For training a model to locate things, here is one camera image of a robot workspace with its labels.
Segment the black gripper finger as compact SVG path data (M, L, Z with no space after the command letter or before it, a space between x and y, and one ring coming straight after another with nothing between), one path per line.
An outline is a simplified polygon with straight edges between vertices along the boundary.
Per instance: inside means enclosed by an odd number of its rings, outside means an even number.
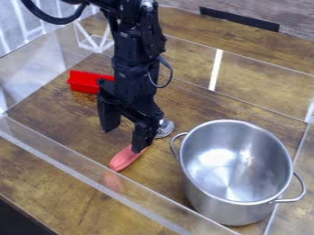
M110 104L102 98L98 99L98 115L101 126L106 132L111 132L121 125L121 111L118 105Z
M153 144L154 138L158 134L160 118L135 118L133 122L135 129L133 132L131 149L134 152L141 153L142 150Z

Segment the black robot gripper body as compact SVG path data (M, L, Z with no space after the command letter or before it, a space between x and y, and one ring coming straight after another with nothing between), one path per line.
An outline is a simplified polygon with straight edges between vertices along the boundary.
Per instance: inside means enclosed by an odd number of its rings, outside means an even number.
M145 64L130 66L113 59L114 80L98 80L98 98L118 105L122 117L164 119L164 111L156 103L158 91L160 62L153 60Z

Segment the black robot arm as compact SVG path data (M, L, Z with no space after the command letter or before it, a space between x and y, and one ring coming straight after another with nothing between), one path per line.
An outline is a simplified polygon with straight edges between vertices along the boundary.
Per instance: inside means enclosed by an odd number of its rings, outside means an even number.
M161 54L168 38L158 22L157 0L63 0L98 6L111 26L114 79L98 80L98 114L110 132L121 119L134 122L131 150L153 144L165 114L156 103Z

